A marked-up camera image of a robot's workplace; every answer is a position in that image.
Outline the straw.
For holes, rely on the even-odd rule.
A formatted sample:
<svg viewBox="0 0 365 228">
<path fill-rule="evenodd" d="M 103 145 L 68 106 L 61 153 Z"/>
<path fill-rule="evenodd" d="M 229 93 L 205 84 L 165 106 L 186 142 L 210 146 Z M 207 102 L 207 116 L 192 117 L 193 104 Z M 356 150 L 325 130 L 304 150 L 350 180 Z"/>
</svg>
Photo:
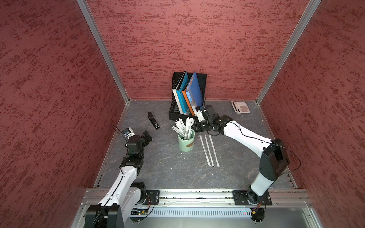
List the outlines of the straw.
<svg viewBox="0 0 365 228">
<path fill-rule="evenodd" d="M 220 164 L 219 164 L 219 161 L 218 161 L 218 157 L 217 157 L 217 154 L 216 154 L 216 150 L 215 150 L 215 147 L 214 147 L 214 143 L 213 143 L 212 136 L 209 135 L 209 138 L 210 138 L 210 141 L 211 141 L 211 144 L 212 144 L 213 153 L 214 153 L 214 157 L 215 157 L 215 161 L 216 161 L 217 167 L 220 167 Z"/>
<path fill-rule="evenodd" d="M 211 154 L 211 151 L 210 151 L 210 147 L 209 147 L 209 143 L 208 143 L 207 135 L 205 135 L 204 137 L 205 137 L 205 141 L 206 141 L 207 148 L 208 148 L 208 154 L 209 154 L 209 158 L 210 158 L 211 166 L 212 166 L 212 167 L 215 167 L 215 166 L 214 166 L 214 162 L 213 162 L 213 158 L 212 158 L 212 154 Z"/>
<path fill-rule="evenodd" d="M 204 142 L 203 142 L 203 139 L 202 139 L 202 136 L 201 136 L 201 135 L 199 135 L 199 139 L 200 139 L 200 141 L 201 141 L 201 144 L 202 144 L 202 147 L 203 147 L 203 151 L 204 151 L 204 154 L 205 154 L 205 157 L 206 157 L 206 160 L 207 160 L 208 166 L 212 167 L 211 162 L 210 162 L 210 160 L 209 160 L 209 158 L 208 158 L 208 154 L 207 154 L 207 152 L 206 152 L 206 149 L 205 149 L 205 146 L 204 146 Z"/>
</svg>

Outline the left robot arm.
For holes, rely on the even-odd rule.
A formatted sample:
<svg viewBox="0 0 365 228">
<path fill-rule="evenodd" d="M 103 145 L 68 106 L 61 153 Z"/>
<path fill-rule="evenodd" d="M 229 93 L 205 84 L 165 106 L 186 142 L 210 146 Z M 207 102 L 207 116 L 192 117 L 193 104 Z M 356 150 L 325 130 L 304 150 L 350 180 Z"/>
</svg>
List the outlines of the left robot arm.
<svg viewBox="0 0 365 228">
<path fill-rule="evenodd" d="M 144 163 L 144 148 L 152 141 L 147 131 L 135 135 L 131 128 L 122 131 L 127 153 L 119 175 L 105 197 L 86 211 L 85 228 L 123 228 L 136 205 L 151 205 L 143 182 L 136 182 Z"/>
</svg>

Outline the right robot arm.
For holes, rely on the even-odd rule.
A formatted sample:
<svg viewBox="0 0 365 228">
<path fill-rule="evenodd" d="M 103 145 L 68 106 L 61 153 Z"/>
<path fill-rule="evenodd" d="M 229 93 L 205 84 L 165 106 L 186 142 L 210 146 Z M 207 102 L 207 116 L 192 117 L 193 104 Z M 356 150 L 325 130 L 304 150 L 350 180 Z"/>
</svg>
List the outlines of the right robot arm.
<svg viewBox="0 0 365 228">
<path fill-rule="evenodd" d="M 243 127 L 229 116 L 219 116 L 212 105 L 200 107 L 197 118 L 198 123 L 192 127 L 196 132 L 218 132 L 243 144 L 260 158 L 259 172 L 244 192 L 248 204 L 259 205 L 268 189 L 290 164 L 283 141 L 265 138 Z"/>
</svg>

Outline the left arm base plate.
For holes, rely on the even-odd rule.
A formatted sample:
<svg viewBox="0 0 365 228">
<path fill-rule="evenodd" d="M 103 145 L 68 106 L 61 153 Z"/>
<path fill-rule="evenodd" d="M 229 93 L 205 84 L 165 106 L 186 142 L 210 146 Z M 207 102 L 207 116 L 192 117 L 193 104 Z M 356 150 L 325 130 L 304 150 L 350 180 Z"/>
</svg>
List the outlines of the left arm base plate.
<svg viewBox="0 0 365 228">
<path fill-rule="evenodd" d="M 147 190 L 145 195 L 136 205 L 158 205 L 160 201 L 160 190 Z"/>
</svg>

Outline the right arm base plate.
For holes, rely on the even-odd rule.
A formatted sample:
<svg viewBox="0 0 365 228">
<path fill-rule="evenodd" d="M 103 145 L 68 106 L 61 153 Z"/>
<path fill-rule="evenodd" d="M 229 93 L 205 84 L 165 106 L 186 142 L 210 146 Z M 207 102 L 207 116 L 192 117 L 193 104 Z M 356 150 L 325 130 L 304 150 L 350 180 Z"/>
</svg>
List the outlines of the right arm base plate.
<svg viewBox="0 0 365 228">
<path fill-rule="evenodd" d="M 233 200 L 236 206 L 271 206 L 271 196 L 265 191 L 262 196 L 257 196 L 254 192 L 232 191 Z"/>
</svg>

